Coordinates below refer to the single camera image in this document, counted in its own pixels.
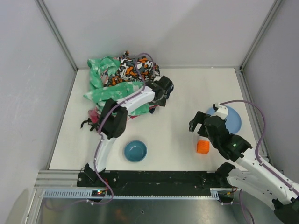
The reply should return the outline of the navy blue denim jeans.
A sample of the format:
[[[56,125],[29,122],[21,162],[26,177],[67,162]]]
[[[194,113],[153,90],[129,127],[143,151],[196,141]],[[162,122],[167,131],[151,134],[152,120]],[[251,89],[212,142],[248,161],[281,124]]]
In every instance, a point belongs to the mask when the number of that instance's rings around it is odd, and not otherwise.
[[[148,81],[146,83],[155,93],[154,99],[149,103],[149,113],[153,114],[156,107],[166,106],[166,101],[174,89],[173,82],[162,76],[158,81]]]

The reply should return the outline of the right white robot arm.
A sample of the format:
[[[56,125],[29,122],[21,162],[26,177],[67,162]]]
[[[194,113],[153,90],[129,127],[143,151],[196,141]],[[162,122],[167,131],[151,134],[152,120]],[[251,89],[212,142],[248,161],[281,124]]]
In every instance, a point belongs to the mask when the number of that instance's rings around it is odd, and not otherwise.
[[[212,146],[228,161],[244,168],[243,171],[229,162],[223,163],[217,173],[227,182],[268,205],[284,224],[299,222],[299,185],[283,175],[255,152],[243,137],[230,134],[225,116],[211,116],[198,111],[189,122],[189,131],[201,127],[198,135],[208,138]]]

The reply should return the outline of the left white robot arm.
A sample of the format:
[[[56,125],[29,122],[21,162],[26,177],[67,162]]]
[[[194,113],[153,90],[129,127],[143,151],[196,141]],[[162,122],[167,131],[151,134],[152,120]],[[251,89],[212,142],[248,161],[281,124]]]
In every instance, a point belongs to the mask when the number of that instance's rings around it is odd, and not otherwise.
[[[127,97],[119,100],[110,98],[105,103],[98,120],[100,141],[92,160],[84,167],[84,175],[89,182],[99,180],[99,173],[106,169],[109,152],[115,140],[124,133],[129,114],[146,103],[165,106],[173,88],[173,82],[162,76],[157,81],[143,83],[141,88]]]

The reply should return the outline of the orange black patterned cloth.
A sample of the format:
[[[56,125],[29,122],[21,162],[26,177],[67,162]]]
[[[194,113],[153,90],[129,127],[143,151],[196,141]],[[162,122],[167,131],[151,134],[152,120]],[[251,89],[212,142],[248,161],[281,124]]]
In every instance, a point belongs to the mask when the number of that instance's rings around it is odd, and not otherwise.
[[[104,87],[115,86],[123,82],[141,82],[155,80],[161,76],[159,66],[146,54],[131,58],[125,51],[122,56],[106,56],[99,68],[100,80]]]

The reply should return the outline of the green white tie-dye cloth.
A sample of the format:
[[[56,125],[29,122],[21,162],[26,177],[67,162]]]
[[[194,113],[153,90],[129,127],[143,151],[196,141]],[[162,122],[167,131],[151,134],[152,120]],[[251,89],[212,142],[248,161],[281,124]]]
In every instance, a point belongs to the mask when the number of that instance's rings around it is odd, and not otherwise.
[[[145,56],[135,62],[128,51],[119,57],[88,59],[87,65],[89,91],[84,98],[95,103],[100,112],[108,99],[118,100],[138,91],[144,86],[144,81],[155,77],[152,70],[158,70]]]

